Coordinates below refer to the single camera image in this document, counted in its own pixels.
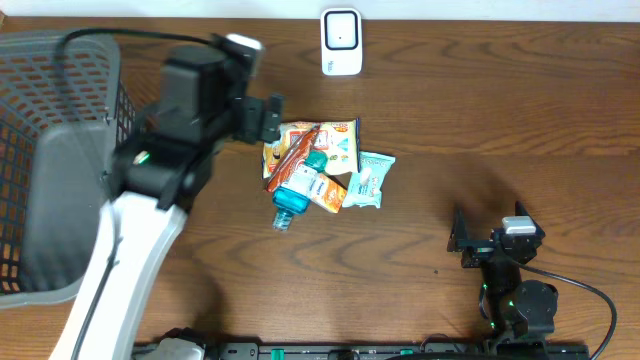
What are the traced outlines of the teal mouthwash bottle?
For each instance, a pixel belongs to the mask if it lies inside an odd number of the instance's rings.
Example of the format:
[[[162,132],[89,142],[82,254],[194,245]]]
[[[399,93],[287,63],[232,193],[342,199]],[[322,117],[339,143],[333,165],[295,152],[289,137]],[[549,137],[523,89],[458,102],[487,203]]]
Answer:
[[[316,177],[324,172],[328,162],[322,151],[313,150],[293,174],[274,191],[272,200],[277,208],[273,228],[287,231],[297,215],[303,215],[311,202],[309,193]]]

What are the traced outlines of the small teal wipes packet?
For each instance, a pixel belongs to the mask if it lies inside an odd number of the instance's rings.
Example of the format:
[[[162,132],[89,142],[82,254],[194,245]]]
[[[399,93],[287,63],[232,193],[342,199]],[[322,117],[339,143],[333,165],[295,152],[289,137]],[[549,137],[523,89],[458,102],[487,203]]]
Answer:
[[[374,206],[379,209],[381,187],[395,161],[396,158],[390,155],[361,151],[360,171],[352,174],[342,206]]]

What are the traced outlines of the orange tissue pack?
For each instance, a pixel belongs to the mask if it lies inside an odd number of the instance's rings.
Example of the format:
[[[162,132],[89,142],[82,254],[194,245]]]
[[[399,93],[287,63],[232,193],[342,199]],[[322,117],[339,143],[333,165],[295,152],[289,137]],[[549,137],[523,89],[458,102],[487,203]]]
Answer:
[[[329,213],[337,214],[347,195],[347,189],[328,176],[317,174],[309,190],[309,198]]]

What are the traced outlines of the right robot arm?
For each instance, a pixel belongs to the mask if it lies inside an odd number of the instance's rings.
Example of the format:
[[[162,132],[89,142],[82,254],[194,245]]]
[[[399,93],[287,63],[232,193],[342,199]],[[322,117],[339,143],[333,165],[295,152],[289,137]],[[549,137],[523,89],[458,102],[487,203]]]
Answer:
[[[461,255],[463,268],[478,268],[482,273],[479,309],[493,329],[483,344],[488,353],[542,352],[546,336],[555,330],[557,289],[521,277],[544,237],[543,229],[519,202],[515,214],[503,218],[502,226],[486,239],[471,238],[463,212],[454,212],[447,250]]]

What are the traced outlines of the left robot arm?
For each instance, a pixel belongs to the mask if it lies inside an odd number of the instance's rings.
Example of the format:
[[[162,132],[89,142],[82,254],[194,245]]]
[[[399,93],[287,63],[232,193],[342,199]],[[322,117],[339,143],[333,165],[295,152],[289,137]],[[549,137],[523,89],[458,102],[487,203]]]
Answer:
[[[95,246],[56,359],[127,359],[169,248],[225,141],[278,138],[284,100],[247,93],[263,45],[240,34],[175,37],[161,98],[113,151]]]

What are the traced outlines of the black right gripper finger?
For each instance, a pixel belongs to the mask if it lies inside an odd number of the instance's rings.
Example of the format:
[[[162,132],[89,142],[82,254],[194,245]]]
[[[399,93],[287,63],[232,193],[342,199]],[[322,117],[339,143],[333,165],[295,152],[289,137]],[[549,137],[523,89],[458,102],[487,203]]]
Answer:
[[[456,208],[453,216],[451,233],[447,243],[448,252],[462,252],[469,240],[464,214],[461,208]]]
[[[521,201],[516,201],[515,202],[514,209],[515,209],[515,215],[516,216],[526,216],[531,220],[531,222],[535,226],[535,234],[536,234],[536,236],[538,238],[544,238],[545,237],[545,231],[534,220],[533,216],[529,214],[529,212],[526,210],[524,204]]]

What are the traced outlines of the red snack stick packet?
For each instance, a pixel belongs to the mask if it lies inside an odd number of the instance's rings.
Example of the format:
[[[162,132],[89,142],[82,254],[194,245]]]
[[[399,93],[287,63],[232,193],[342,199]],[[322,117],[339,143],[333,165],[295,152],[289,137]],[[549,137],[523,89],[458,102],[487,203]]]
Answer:
[[[273,193],[280,185],[284,184],[294,171],[309,157],[320,132],[319,124],[312,124],[306,128],[287,129],[282,143],[287,149],[271,171],[265,190]]]

